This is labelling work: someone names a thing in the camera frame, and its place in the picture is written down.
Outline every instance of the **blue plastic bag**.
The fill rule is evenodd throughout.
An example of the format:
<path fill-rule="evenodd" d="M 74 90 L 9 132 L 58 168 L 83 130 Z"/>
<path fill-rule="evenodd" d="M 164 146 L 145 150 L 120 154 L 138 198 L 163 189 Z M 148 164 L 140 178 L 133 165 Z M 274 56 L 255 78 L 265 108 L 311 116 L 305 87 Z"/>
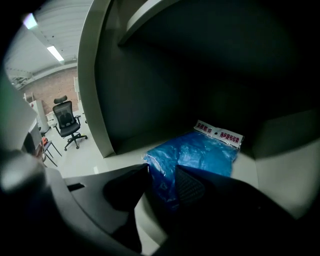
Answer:
<path fill-rule="evenodd" d="M 176 165 L 230 177 L 237 152 L 233 146 L 194 131 L 149 150 L 143 160 L 149 164 L 155 193 L 170 210 L 176 211 L 179 206 L 175 190 Z"/>

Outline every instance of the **chair headrest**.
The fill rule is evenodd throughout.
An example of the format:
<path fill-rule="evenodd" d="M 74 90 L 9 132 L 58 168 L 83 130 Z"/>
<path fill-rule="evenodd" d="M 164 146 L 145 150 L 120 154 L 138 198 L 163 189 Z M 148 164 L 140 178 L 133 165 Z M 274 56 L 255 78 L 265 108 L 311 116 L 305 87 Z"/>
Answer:
<path fill-rule="evenodd" d="M 67 99 L 68 99 L 67 95 L 64 95 L 61 98 L 55 98 L 53 103 L 54 104 L 60 104 L 62 102 L 65 102 Z"/>

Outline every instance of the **table leg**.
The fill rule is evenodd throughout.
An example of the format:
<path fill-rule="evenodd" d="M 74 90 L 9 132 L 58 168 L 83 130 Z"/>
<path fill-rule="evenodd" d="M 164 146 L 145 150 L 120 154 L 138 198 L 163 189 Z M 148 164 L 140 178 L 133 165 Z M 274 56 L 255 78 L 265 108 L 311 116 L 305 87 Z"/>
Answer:
<path fill-rule="evenodd" d="M 58 151 L 58 149 L 55 147 L 55 145 L 51 142 L 51 144 L 52 144 L 52 146 L 55 148 L 55 150 L 59 153 L 59 155 L 60 156 L 62 156 L 61 154 L 60 154 L 60 152 Z"/>
<path fill-rule="evenodd" d="M 49 152 L 49 154 L 50 154 L 50 156 L 51 156 L 52 158 L 54 158 L 48 149 L 47 149 L 46 151 L 48 151 L 48 152 Z"/>
<path fill-rule="evenodd" d="M 46 155 L 47 158 L 49 158 L 49 160 L 50 160 L 56 167 L 58 167 L 58 165 L 56 165 L 55 162 L 52 161 L 52 159 L 51 159 L 46 153 L 45 153 L 45 155 Z"/>

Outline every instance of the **white floor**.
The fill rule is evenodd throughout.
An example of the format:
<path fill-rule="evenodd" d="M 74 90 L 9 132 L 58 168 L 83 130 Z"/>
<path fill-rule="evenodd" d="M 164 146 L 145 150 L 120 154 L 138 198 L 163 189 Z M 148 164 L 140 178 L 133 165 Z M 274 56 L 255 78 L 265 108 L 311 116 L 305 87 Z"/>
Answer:
<path fill-rule="evenodd" d="M 101 153 L 91 135 L 90 129 L 85 123 L 85 116 L 82 113 L 78 113 L 78 111 L 75 111 L 74 115 L 81 115 L 81 127 L 78 132 L 87 135 L 88 139 L 77 139 L 79 149 L 76 149 L 76 144 L 72 142 L 67 147 L 67 151 L 65 151 L 64 149 L 67 144 L 67 138 L 71 136 L 62 138 L 55 128 L 51 128 L 45 134 L 45 137 L 49 141 L 52 141 L 56 149 L 61 153 L 62 157 L 51 145 L 48 150 L 52 154 L 53 158 L 50 154 L 47 153 L 47 155 L 55 162 L 57 167 L 54 166 L 48 158 L 44 162 L 45 165 L 50 168 L 58 169 L 63 178 L 107 172 L 109 169 L 107 168 L 106 161 L 101 156 Z"/>

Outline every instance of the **chair base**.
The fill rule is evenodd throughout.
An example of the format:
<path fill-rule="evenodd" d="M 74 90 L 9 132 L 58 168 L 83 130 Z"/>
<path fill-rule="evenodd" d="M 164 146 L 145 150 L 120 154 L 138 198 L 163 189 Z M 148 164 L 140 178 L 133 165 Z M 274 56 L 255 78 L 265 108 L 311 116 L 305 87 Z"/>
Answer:
<path fill-rule="evenodd" d="M 69 144 L 70 144 L 71 142 L 74 142 L 75 145 L 76 145 L 75 148 L 76 148 L 76 149 L 79 149 L 77 140 L 80 139 L 80 138 L 88 139 L 87 135 L 81 135 L 79 132 L 77 132 L 77 133 L 78 133 L 77 135 L 71 134 L 72 138 L 69 138 L 69 139 L 68 139 L 68 143 L 65 145 L 64 151 L 67 151 L 67 147 L 69 146 Z"/>

